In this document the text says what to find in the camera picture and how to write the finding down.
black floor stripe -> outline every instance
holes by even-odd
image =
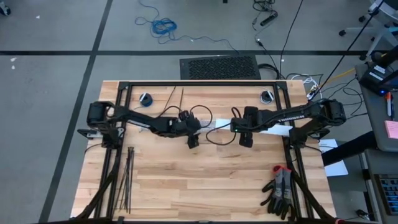
[[[241,54],[264,55],[263,50],[240,50]],[[271,55],[280,55],[281,50],[268,50]],[[285,50],[284,55],[317,55],[317,56],[360,56],[366,54],[365,50]],[[79,55],[109,55],[109,56],[168,56],[168,55],[232,55],[234,50],[0,50],[0,55],[19,56],[79,56]]]
[[[0,55],[18,56],[80,56],[92,55],[91,50],[0,50]]]
[[[42,213],[40,214],[39,223],[46,223],[49,220],[49,216],[51,213],[52,205],[55,200],[55,196],[57,194],[58,186],[61,181],[61,176],[63,172],[63,168],[65,167],[65,162],[68,157],[70,143],[72,141],[73,133],[75,132],[77,120],[80,114],[81,105],[83,104],[83,100],[86,94],[86,89],[88,82],[90,80],[91,72],[93,71],[96,53],[98,48],[100,47],[100,42],[102,35],[104,33],[106,21],[108,20],[109,12],[111,10],[113,0],[108,0],[104,9],[104,13],[101,19],[101,23],[99,24],[98,32],[95,37],[92,54],[87,63],[86,71],[84,73],[83,79],[80,84],[80,89],[76,98],[75,105],[73,107],[72,116],[69,121],[67,133],[65,135],[65,139],[63,140],[62,148],[60,155],[58,157],[57,165],[55,166],[54,174],[52,176],[51,184],[49,191],[47,192],[47,196],[45,198]]]

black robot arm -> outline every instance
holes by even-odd
[[[290,141],[298,147],[303,146],[308,135],[321,134],[321,138],[329,131],[325,129],[326,126],[339,126],[346,121],[343,105],[336,100],[324,99],[279,111],[247,106],[243,118],[231,119],[231,131],[241,133],[240,145],[252,147],[252,133],[266,131],[278,123],[304,118],[312,120],[301,128],[292,128],[289,131]]]
[[[151,117],[141,114],[125,106],[115,106],[111,102],[94,102],[90,104],[87,115],[87,125],[98,130],[110,138],[112,142],[118,142],[119,131],[115,128],[117,122],[127,122],[149,129],[152,133],[165,138],[188,136],[188,146],[198,146],[195,133],[201,128],[199,120],[193,113],[181,111],[178,118],[175,117]]]

wooden table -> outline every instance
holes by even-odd
[[[286,82],[292,106],[305,104],[307,99],[303,83],[300,80]],[[118,81],[104,81],[99,100],[115,102],[118,84]],[[164,109],[173,88],[174,86],[135,86],[132,89],[130,109],[139,107],[139,96],[148,92],[154,98],[153,105],[136,111],[157,116]],[[169,106],[180,104],[182,88],[183,110],[202,104],[212,110],[214,119],[231,119],[232,106],[236,106],[242,114],[247,105],[259,109],[277,109],[275,103],[260,103],[259,94],[264,90],[258,86],[178,86]],[[203,108],[196,108],[194,114],[200,119],[210,118]],[[176,115],[177,111],[169,110],[164,116]],[[301,126],[307,121],[296,121],[296,125]],[[232,137],[233,133],[228,130],[210,134],[210,138],[216,142],[228,142]],[[128,214],[125,210],[117,209],[114,218],[121,215],[125,220],[279,221],[280,217],[268,214],[266,208],[259,204],[268,196],[261,189],[273,179],[271,169],[277,164],[285,164],[282,138],[254,134],[251,149],[240,146],[238,139],[237,136],[228,146],[217,146],[210,144],[205,139],[205,134],[201,134],[200,146],[189,149],[186,138],[166,139],[128,124],[119,181],[126,162],[127,147],[132,146],[135,150],[132,212]],[[99,139],[92,140],[88,146],[100,142]],[[307,145],[318,147],[312,139],[308,140]],[[100,146],[93,147],[86,153],[72,216],[78,215],[98,190],[104,154],[105,150]],[[305,148],[302,149],[302,157],[309,189],[326,211],[335,216],[320,153]],[[306,217],[302,194],[300,191],[298,194],[302,214]],[[106,198],[107,194],[101,211],[102,217],[106,210]]]

blue cable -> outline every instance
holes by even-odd
[[[152,21],[149,21],[146,18],[144,18],[142,16],[139,16],[139,17],[136,18],[136,20],[134,22],[136,23],[136,25],[139,25],[139,26],[142,26],[142,25],[145,25],[147,23],[150,23],[150,35],[153,38],[156,38],[157,42],[159,44],[166,44],[167,42],[170,42],[170,41],[178,41],[178,40],[181,40],[184,37],[188,37],[191,40],[209,39],[209,40],[213,41],[214,43],[215,42],[226,42],[229,45],[229,47],[231,47],[233,50],[235,50],[237,53],[239,53],[235,48],[232,47],[231,43],[227,39],[214,40],[214,39],[212,39],[212,38],[210,38],[208,36],[190,37],[188,35],[183,35],[183,36],[181,36],[179,38],[175,38],[174,31],[177,30],[177,24],[174,21],[172,21],[169,18],[163,18],[161,20],[157,20],[157,18],[160,15],[160,12],[159,12],[159,10],[157,10],[156,7],[144,5],[141,2],[141,0],[138,0],[138,2],[139,2],[139,4],[141,6],[148,7],[148,8],[156,10],[157,15],[154,17],[154,19]],[[164,41],[164,42],[161,42],[160,39],[163,38],[163,37],[166,37],[168,39],[166,41]]]

work glove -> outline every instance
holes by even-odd
[[[292,179],[290,177],[292,171],[290,169],[284,168],[283,169],[283,176],[284,176],[284,196],[283,196],[283,201],[281,205],[281,213],[280,213],[280,218],[282,220],[285,220],[286,214],[289,212],[290,208],[290,219],[295,220],[295,210],[293,207],[293,201],[292,201]]]
[[[282,212],[282,188],[283,188],[283,170],[282,166],[275,166],[273,172],[275,174],[275,179],[269,182],[263,189],[262,192],[267,192],[272,190],[271,194],[268,196],[267,200],[260,203],[261,206],[268,205],[268,213],[275,213],[276,215],[280,215]]]

